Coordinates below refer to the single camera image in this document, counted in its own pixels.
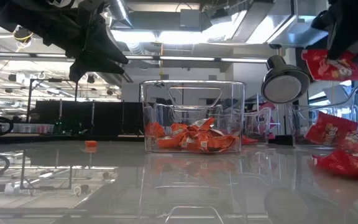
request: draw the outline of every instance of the clear plastic bin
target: clear plastic bin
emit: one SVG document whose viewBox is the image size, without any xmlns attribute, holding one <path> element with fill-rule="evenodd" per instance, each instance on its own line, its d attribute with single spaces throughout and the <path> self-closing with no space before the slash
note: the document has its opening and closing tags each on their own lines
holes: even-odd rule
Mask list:
<svg viewBox="0 0 358 224">
<path fill-rule="evenodd" d="M 353 89 L 346 100 L 340 103 L 326 106 L 287 105 L 287 108 L 290 115 L 290 127 L 294 146 L 311 147 L 314 149 L 334 149 L 336 145 L 315 144 L 307 140 L 305 135 L 310 127 L 316 123 L 319 111 L 358 123 L 358 86 Z"/>
<path fill-rule="evenodd" d="M 244 113 L 243 145 L 269 143 L 271 113 L 270 108 Z"/>
<path fill-rule="evenodd" d="M 141 88 L 146 151 L 241 150 L 244 83 L 156 80 L 141 83 Z M 187 131 L 189 126 L 196 131 Z"/>
</svg>

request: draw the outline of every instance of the wire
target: wire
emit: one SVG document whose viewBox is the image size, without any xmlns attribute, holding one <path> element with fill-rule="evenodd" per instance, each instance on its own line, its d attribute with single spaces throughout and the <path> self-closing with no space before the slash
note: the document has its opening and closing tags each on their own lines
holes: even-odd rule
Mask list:
<svg viewBox="0 0 358 224">
<path fill-rule="evenodd" d="M 25 38 L 24 42 L 26 42 L 27 39 L 30 38 L 33 34 L 34 34 L 34 33 L 31 33 L 30 35 L 28 35 L 28 36 Z M 29 42 L 25 47 L 24 47 L 23 45 L 22 45 L 22 46 L 17 46 L 17 44 L 16 44 L 17 49 L 16 49 L 15 52 L 18 53 L 21 49 L 30 46 L 30 44 L 31 44 L 31 42 Z M 12 58 L 10 58 L 10 59 L 0 68 L 0 72 L 4 69 L 4 67 L 6 67 L 6 65 L 7 65 L 11 60 L 12 60 Z"/>
<path fill-rule="evenodd" d="M 181 2 L 181 3 L 178 4 L 177 8 L 175 9 L 175 12 L 178 12 L 178 8 L 179 8 L 179 6 L 180 6 L 181 4 L 186 4 L 190 9 L 192 9 L 189 4 L 187 4 L 187 3 L 185 3 L 185 2 Z"/>
<path fill-rule="evenodd" d="M 27 37 L 21 37 L 21 38 L 17 38 L 15 37 L 16 40 L 27 40 L 28 38 L 32 37 L 34 35 L 34 33 L 31 33 L 30 35 L 28 35 Z"/>
</svg>

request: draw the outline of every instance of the black equipment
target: black equipment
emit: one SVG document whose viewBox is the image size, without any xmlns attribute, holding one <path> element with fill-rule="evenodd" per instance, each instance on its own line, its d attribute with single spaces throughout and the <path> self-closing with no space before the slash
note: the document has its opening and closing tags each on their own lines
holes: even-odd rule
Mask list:
<svg viewBox="0 0 358 224">
<path fill-rule="evenodd" d="M 0 0 L 0 27 L 14 32 L 20 25 L 42 37 L 45 45 L 65 50 L 67 57 L 75 58 L 71 81 L 78 82 L 86 72 L 123 74 L 117 63 L 127 64 L 128 59 L 106 29 L 100 15 L 105 7 L 103 0 L 84 0 L 77 8 L 41 0 Z"/>
</svg>

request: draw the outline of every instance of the small orange object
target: small orange object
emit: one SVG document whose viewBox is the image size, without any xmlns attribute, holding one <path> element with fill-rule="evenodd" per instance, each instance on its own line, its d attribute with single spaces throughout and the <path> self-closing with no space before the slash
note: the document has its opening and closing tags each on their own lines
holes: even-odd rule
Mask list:
<svg viewBox="0 0 358 224">
<path fill-rule="evenodd" d="M 98 142 L 96 141 L 85 141 L 85 147 L 97 147 Z"/>
<path fill-rule="evenodd" d="M 97 147 L 85 147 L 85 152 L 97 152 Z"/>
</svg>

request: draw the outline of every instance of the metal frame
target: metal frame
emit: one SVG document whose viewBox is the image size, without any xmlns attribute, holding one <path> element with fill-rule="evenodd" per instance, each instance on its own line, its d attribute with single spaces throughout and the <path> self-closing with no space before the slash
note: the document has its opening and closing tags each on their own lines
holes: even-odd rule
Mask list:
<svg viewBox="0 0 358 224">
<path fill-rule="evenodd" d="M 50 82 L 50 79 L 44 79 L 44 78 L 31 78 L 30 79 L 30 87 L 29 87 L 29 100 L 27 101 L 27 114 L 26 114 L 26 118 L 25 118 L 25 122 L 28 123 L 29 122 L 29 118 L 30 118 L 30 106 L 31 106 L 31 94 L 32 91 L 35 90 L 37 88 L 37 85 L 35 87 L 32 86 L 32 83 L 34 81 L 40 81 L 40 83 L 44 82 L 44 81 L 48 81 Z M 72 82 L 71 80 L 59 80 L 61 82 Z M 75 97 L 74 97 L 74 101 L 77 102 L 77 95 L 78 95 L 78 82 L 75 83 Z"/>
</svg>

